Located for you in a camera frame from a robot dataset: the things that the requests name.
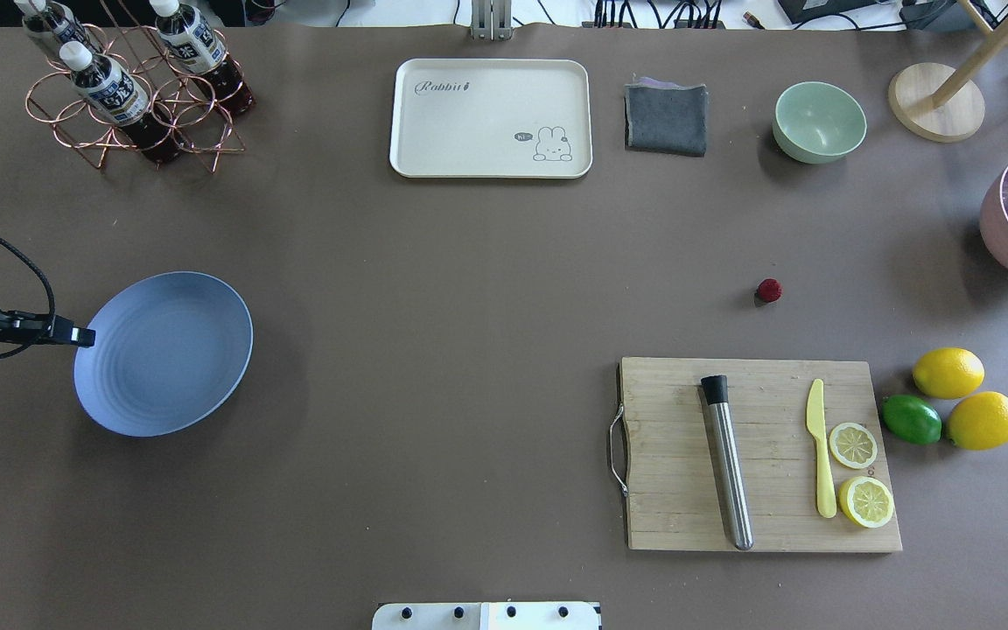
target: cutting board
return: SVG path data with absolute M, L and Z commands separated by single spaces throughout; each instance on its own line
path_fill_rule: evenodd
M 733 430 L 752 512 L 753 551 L 899 551 L 897 517 L 867 529 L 843 511 L 815 510 L 815 447 L 804 412 L 812 380 L 824 379 L 827 430 L 858 422 L 877 439 L 868 470 L 832 458 L 839 484 L 869 475 L 893 491 L 885 446 L 864 362 L 770 362 L 741 359 L 620 360 L 627 434 L 628 545 L 633 549 L 736 551 L 727 537 L 716 483 L 711 420 L 700 380 L 727 375 Z

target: white bottle cap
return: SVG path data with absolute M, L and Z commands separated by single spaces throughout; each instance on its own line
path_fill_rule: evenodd
M 35 16 L 44 11 L 44 0 L 15 0 L 15 4 L 25 16 Z
M 179 0 L 150 0 L 150 5 L 155 8 L 157 15 L 163 17 L 172 16 L 181 7 Z
M 80 72 L 92 65 L 92 50 L 80 41 L 69 41 L 60 47 L 60 60 L 74 72 Z

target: gray cloth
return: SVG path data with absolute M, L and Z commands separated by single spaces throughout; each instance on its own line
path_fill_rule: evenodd
M 703 156 L 707 152 L 706 85 L 684 88 L 641 77 L 625 85 L 629 148 Z

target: rectangular tray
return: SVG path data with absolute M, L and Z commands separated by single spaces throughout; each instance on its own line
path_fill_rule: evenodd
M 620 360 L 627 434 L 628 545 L 633 549 L 735 551 L 721 515 L 700 380 L 727 375 L 733 431 L 753 520 L 753 551 L 899 551 L 896 514 L 866 529 L 839 511 L 815 511 L 815 447 L 804 423 L 807 391 L 824 379 L 827 429 L 858 422 L 879 447 L 868 470 L 832 459 L 836 492 L 870 475 L 896 494 L 869 366 L 863 362 L 768 362 L 741 359 Z
M 568 59 L 409 59 L 395 73 L 404 176 L 574 178 L 593 163 L 589 77 Z

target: lime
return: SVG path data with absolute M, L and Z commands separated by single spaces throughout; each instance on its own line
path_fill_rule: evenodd
M 912 379 L 931 398 L 963 398 L 983 384 L 983 362 L 970 350 L 935 348 L 912 366 Z
M 984 391 L 961 400 L 948 415 L 948 437 L 971 451 L 1003 446 L 1008 442 L 1008 398 Z
M 856 476 L 839 487 L 839 506 L 863 527 L 881 527 L 892 518 L 892 492 L 871 476 Z
M 877 461 L 877 440 L 858 422 L 843 422 L 834 427 L 827 443 L 835 459 L 848 469 L 866 469 Z
M 915 395 L 896 394 L 881 403 L 881 420 L 900 439 L 912 444 L 932 444 L 939 439 L 943 422 L 931 404 Z

